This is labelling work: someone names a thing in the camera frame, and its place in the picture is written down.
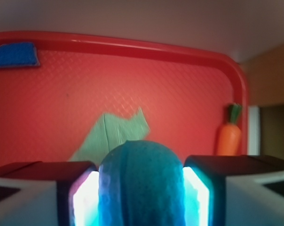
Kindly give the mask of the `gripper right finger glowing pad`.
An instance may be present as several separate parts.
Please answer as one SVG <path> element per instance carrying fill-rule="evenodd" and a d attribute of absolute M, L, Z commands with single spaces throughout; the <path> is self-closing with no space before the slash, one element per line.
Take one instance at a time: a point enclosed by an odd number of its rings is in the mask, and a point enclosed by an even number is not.
<path fill-rule="evenodd" d="M 284 226 L 284 160 L 191 155 L 183 167 L 188 226 Z"/>

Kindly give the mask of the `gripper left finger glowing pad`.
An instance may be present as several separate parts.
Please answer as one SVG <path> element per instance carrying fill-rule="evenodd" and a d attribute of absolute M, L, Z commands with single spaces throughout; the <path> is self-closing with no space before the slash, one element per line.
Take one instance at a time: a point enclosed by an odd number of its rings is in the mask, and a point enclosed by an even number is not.
<path fill-rule="evenodd" d="M 0 226 L 97 226 L 97 167 L 90 161 L 0 167 Z"/>

